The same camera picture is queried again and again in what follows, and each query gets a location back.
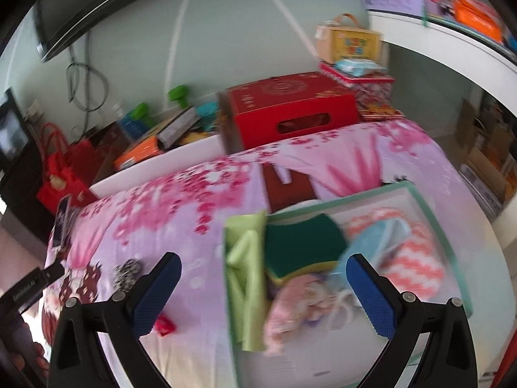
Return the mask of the black white leopard scrunchie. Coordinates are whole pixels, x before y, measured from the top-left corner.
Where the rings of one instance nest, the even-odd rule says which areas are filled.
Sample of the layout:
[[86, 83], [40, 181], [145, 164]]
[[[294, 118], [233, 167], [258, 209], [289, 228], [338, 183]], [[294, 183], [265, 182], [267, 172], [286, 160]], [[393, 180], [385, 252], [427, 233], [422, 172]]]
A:
[[143, 263], [138, 258], [129, 258], [117, 265], [113, 272], [114, 291], [128, 293], [140, 277], [142, 269]]

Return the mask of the pink white chevron cloth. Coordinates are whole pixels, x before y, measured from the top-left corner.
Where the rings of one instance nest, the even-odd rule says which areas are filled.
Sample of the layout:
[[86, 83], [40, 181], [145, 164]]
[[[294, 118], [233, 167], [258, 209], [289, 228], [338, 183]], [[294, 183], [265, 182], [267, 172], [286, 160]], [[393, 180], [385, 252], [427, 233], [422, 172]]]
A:
[[350, 244], [351, 238], [357, 236], [367, 225], [396, 217], [409, 223], [411, 234], [406, 242], [375, 270], [388, 278], [398, 291], [412, 292], [421, 300], [430, 300], [439, 292], [445, 267], [438, 257], [434, 237], [423, 222], [409, 220], [400, 209], [380, 207], [347, 221], [343, 226], [345, 237]]

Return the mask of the light blue face mask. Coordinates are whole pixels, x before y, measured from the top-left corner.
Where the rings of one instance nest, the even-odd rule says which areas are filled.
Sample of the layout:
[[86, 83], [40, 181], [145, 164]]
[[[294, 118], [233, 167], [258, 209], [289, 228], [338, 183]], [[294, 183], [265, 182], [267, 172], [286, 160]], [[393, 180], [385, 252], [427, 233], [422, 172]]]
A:
[[402, 218], [388, 218], [375, 221], [351, 238], [335, 268], [328, 275], [326, 284], [331, 292], [349, 290], [346, 278], [346, 263], [354, 254], [361, 254], [374, 269], [378, 269], [403, 242], [409, 238], [409, 223]]

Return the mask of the pink fluffy cloth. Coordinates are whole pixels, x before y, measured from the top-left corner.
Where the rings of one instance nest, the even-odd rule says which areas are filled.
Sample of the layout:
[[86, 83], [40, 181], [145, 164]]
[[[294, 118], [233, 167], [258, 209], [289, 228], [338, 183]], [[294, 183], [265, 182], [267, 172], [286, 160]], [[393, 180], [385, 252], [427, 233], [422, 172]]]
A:
[[284, 345], [306, 321], [316, 321], [330, 314], [336, 295], [320, 278], [305, 274], [292, 278], [277, 293], [266, 316], [263, 341], [266, 356], [280, 356]]

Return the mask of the green yellow sponge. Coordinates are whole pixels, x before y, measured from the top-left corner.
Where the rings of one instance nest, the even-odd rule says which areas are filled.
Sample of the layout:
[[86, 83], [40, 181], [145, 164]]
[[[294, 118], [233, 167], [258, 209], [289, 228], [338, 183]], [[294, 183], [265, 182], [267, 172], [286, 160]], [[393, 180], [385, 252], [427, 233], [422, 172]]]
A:
[[348, 248], [340, 227], [324, 214], [291, 224], [266, 225], [266, 274], [276, 287], [304, 274], [329, 272]]

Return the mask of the lime green cloth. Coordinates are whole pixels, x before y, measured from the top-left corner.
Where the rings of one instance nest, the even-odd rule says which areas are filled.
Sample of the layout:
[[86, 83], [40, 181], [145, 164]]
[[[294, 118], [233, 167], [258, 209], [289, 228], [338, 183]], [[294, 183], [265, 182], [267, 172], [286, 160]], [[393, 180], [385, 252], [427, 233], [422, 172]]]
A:
[[230, 217], [224, 227], [224, 266], [235, 342], [247, 352], [264, 349], [267, 215]]

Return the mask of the smartphone on stand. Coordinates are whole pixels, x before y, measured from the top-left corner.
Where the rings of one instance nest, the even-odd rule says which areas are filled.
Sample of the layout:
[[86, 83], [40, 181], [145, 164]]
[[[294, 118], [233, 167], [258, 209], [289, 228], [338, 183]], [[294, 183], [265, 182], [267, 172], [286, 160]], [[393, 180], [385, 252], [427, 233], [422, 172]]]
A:
[[69, 234], [71, 195], [64, 196], [58, 203], [53, 227], [53, 248], [61, 249]]

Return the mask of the pink floral bed sheet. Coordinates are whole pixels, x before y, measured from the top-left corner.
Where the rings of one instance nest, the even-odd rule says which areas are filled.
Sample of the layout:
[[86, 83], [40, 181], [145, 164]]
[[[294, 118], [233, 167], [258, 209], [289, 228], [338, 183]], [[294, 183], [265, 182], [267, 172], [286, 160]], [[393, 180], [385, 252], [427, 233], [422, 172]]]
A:
[[[480, 371], [487, 370], [510, 334], [515, 300], [491, 224], [439, 145], [414, 122], [355, 124], [212, 158], [186, 170], [167, 156], [155, 164], [165, 173], [133, 167], [116, 178], [121, 192], [80, 213], [65, 275], [42, 300], [47, 342], [53, 341], [69, 297], [106, 299], [115, 266], [132, 257], [154, 264], [174, 251], [185, 270], [167, 311], [177, 331], [147, 335], [143, 345], [174, 387], [236, 386], [224, 306], [224, 221], [268, 207], [267, 165], [305, 174], [322, 200], [409, 179], [436, 214], [464, 273]], [[138, 184], [130, 187], [130, 179]]]

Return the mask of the red felt tote bag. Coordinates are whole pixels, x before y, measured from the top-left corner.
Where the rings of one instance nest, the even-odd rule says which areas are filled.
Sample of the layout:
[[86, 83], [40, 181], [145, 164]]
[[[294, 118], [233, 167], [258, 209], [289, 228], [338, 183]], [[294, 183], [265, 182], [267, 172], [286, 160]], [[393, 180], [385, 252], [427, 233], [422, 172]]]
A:
[[70, 144], [61, 128], [45, 123], [41, 130], [43, 180], [37, 198], [53, 215], [59, 201], [70, 195], [72, 205], [84, 207], [97, 200], [90, 190], [102, 156], [88, 139]]

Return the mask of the black appliance with screen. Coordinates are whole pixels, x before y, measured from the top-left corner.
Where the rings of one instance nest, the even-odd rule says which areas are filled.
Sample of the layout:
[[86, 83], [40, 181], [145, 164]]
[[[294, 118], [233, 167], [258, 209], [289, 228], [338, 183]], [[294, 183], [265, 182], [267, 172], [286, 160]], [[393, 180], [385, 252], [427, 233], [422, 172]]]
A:
[[1, 169], [7, 171], [29, 143], [25, 121], [11, 89], [1, 96], [0, 146]]

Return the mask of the dark red paper bag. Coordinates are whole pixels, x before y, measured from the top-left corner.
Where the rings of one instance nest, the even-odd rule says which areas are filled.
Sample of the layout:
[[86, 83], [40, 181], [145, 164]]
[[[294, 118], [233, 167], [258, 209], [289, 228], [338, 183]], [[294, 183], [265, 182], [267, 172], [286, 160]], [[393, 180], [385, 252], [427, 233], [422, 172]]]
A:
[[90, 132], [88, 140], [92, 143], [97, 156], [91, 184], [106, 179], [117, 172], [115, 161], [129, 147], [130, 141], [118, 122], [112, 122], [101, 130]]

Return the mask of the orange cardboard box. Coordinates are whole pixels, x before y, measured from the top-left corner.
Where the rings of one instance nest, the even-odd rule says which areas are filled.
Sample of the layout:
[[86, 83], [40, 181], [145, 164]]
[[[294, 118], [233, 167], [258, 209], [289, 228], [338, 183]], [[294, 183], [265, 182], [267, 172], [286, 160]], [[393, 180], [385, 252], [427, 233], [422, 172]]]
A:
[[193, 106], [174, 118], [162, 121], [115, 160], [115, 169], [121, 171], [169, 151], [198, 121], [199, 116]]

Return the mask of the teal round object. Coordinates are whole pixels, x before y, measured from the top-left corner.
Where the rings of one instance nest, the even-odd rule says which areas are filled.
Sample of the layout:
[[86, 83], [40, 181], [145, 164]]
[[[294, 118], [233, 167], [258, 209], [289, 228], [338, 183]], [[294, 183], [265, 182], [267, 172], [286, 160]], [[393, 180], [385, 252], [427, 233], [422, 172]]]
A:
[[207, 102], [195, 108], [199, 116], [199, 124], [204, 132], [215, 132], [217, 129], [218, 103]]

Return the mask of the large red gift box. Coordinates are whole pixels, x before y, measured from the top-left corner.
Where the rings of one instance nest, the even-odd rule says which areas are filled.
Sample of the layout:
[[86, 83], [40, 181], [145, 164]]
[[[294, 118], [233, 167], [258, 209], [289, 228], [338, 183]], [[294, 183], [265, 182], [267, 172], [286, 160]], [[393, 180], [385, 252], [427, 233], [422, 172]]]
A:
[[360, 121], [352, 92], [320, 72], [248, 82], [225, 96], [245, 149]]

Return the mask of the blue wet wipes pack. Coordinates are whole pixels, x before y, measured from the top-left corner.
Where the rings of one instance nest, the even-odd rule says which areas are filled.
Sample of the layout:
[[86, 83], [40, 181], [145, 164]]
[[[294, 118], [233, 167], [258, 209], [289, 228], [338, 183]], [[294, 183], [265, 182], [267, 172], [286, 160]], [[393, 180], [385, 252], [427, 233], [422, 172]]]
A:
[[371, 74], [386, 74], [387, 68], [371, 59], [340, 59], [335, 68], [353, 77], [364, 77]]

